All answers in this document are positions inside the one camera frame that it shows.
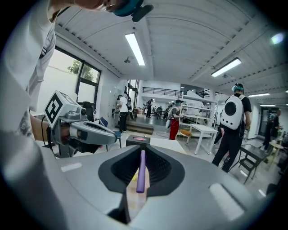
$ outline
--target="tree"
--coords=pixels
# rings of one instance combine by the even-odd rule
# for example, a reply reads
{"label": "tree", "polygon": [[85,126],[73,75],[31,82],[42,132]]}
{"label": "tree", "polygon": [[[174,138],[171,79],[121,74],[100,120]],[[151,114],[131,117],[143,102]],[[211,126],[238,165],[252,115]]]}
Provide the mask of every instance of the tree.
{"label": "tree", "polygon": [[[78,60],[74,60],[73,65],[69,66],[67,69],[70,73],[78,74],[80,66],[81,66],[81,62]],[[91,67],[84,65],[82,73],[81,73],[81,77],[89,81],[93,81],[93,73],[91,72],[91,70],[92,70]]]}

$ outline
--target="railing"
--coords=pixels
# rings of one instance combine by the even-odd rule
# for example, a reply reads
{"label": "railing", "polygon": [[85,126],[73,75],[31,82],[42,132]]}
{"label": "railing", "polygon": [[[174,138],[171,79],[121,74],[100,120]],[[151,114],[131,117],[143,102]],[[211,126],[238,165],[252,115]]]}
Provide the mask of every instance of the railing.
{"label": "railing", "polygon": [[177,97],[177,96],[181,96],[182,92],[184,93],[184,95],[187,94],[184,91],[173,90],[173,89],[143,87],[143,93],[162,94],[162,95],[169,95],[169,96]]}
{"label": "railing", "polygon": [[204,97],[209,97],[210,96],[210,90],[206,89],[204,91],[198,92],[197,95],[199,95],[200,97],[204,98]]}

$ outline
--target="white table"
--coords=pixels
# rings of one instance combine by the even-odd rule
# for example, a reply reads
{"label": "white table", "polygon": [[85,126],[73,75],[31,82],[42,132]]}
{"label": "white table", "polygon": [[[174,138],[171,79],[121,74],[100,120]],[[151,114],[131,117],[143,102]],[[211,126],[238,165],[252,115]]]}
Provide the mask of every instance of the white table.
{"label": "white table", "polygon": [[202,124],[190,124],[190,132],[192,131],[192,128],[200,131],[199,141],[198,141],[198,144],[197,144],[197,147],[196,147],[196,150],[195,150],[194,154],[198,153],[198,150],[199,150],[201,142],[202,142],[202,138],[203,138],[205,133],[210,133],[212,135],[212,139],[211,139],[211,143],[210,143],[209,149],[207,149],[205,146],[202,145],[203,149],[208,154],[210,154],[211,150],[212,150],[212,147],[213,147],[213,144],[214,144],[214,141],[215,141],[215,138],[216,138],[216,134],[218,133],[218,131],[213,129],[213,128],[210,128],[210,127],[207,127],[205,125],[202,125]]}
{"label": "white table", "polygon": [[168,140],[168,139],[161,139],[161,138],[150,138],[150,145],[157,146],[165,149],[170,149],[176,152],[180,152],[183,154],[187,154],[182,146],[176,140]]}

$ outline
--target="red pants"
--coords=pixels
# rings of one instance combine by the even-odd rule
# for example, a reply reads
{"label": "red pants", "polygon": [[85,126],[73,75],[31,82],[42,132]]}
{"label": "red pants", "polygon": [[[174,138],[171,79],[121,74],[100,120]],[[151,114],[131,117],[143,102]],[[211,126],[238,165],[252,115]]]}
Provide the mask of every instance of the red pants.
{"label": "red pants", "polygon": [[170,128],[170,140],[175,140],[175,137],[179,130],[179,121],[178,120],[171,120],[171,128]]}

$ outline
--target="purple cylinder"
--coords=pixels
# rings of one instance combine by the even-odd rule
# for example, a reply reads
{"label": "purple cylinder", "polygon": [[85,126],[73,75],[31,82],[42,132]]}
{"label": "purple cylinder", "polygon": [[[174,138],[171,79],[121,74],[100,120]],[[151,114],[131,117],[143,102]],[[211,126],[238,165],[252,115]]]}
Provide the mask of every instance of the purple cylinder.
{"label": "purple cylinder", "polygon": [[140,167],[138,172],[137,188],[136,188],[137,193],[144,193],[145,191],[145,166],[146,166],[145,158],[146,158],[145,150],[142,150]]}

